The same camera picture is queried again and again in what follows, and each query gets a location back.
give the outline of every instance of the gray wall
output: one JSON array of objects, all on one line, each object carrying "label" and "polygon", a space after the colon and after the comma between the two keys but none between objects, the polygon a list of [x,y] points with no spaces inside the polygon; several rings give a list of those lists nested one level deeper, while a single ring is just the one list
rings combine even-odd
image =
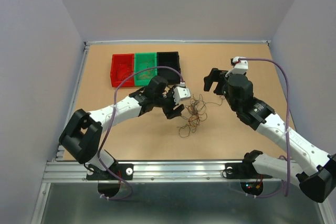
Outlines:
[{"label": "gray wall", "polygon": [[85,41],[271,39],[293,0],[63,0]]},{"label": "gray wall", "polygon": [[61,0],[0,0],[0,217],[29,223],[82,40]]},{"label": "gray wall", "polygon": [[[295,0],[271,42],[290,81],[297,130],[336,153],[336,0]],[[336,213],[336,191],[330,197]]]}]

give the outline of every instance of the black plastic bin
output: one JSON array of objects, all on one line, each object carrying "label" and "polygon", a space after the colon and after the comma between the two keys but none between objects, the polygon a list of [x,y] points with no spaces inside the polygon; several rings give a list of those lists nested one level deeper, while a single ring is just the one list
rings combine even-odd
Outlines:
[{"label": "black plastic bin", "polygon": [[[156,54],[156,62],[158,66],[171,67],[181,73],[178,52],[158,52]],[[180,83],[180,76],[172,70],[158,68],[157,75],[165,78],[170,85]]]}]

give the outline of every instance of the wooden tabletop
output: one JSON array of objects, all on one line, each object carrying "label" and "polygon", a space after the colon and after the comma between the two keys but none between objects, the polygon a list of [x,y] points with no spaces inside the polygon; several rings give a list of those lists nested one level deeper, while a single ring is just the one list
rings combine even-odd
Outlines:
[{"label": "wooden tabletop", "polygon": [[[79,87],[76,110],[92,111],[113,103],[114,88],[110,81],[112,54],[136,52],[178,51],[181,73],[191,93],[203,96],[205,102],[220,103],[220,97],[203,91],[203,78],[212,68],[229,70],[230,58],[260,57],[271,59],[267,45],[258,44],[139,44],[139,45],[93,45]],[[286,100],[275,66],[268,62],[249,62],[247,77],[254,84],[255,97],[267,102],[285,119]],[[138,89],[123,88],[118,91],[118,101]],[[139,118],[127,120],[112,128],[104,149],[116,159],[227,159],[243,158],[252,150],[278,157],[284,152],[271,140],[242,123],[230,107],[208,104],[207,120],[201,122],[189,137],[179,136],[182,118],[167,120],[162,109]],[[74,160],[65,152],[64,160]]]}]

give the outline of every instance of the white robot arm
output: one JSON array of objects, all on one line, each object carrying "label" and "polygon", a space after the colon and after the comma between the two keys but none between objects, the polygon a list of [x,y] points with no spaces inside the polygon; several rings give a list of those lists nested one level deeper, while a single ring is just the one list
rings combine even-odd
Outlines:
[{"label": "white robot arm", "polygon": [[[246,75],[247,60],[235,57],[230,71],[213,68],[204,78],[204,91],[209,91],[213,82],[218,82],[214,93],[224,95],[237,117],[253,130],[266,136],[286,150],[285,123],[274,109],[254,97],[253,84]],[[309,198],[323,202],[336,186],[336,157],[317,148],[292,128],[288,129],[291,183],[298,186]],[[270,157],[260,151],[247,153],[238,168],[231,169],[227,178],[240,175],[270,175],[287,180],[287,161]]]},{"label": "white robot arm", "polygon": [[[106,170],[98,160],[97,150],[101,134],[111,123],[113,110],[116,110],[116,114],[112,126],[150,112],[154,107],[162,108],[167,119],[181,115],[184,105],[179,103],[191,97],[190,90],[185,83],[180,83],[166,92],[167,84],[164,78],[155,76],[147,86],[129,94],[117,104],[90,112],[77,110],[61,134],[59,143],[80,164],[89,162],[100,170]],[[100,156],[107,167],[116,161],[104,150]]]}]

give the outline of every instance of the black mounting bracket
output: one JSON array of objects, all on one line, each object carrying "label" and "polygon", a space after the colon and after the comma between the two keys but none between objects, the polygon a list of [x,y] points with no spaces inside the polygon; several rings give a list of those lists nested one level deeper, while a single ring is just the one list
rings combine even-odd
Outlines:
[{"label": "black mounting bracket", "polygon": [[261,151],[254,150],[246,153],[241,163],[226,163],[225,170],[222,172],[223,177],[227,179],[257,179],[260,174],[256,172],[252,163],[261,154]]},{"label": "black mounting bracket", "polygon": [[[96,168],[94,165],[89,164],[89,169],[93,169],[93,174],[86,175],[86,180],[93,181],[93,180],[118,180],[117,178],[113,177],[109,172],[100,170]],[[120,176],[121,178],[125,180],[132,180],[133,179],[133,173],[131,175],[128,175],[126,173],[126,170],[128,168],[131,168],[132,171],[134,171],[134,165],[129,164],[119,164],[118,162],[115,162],[112,164],[109,169],[116,175]]]}]

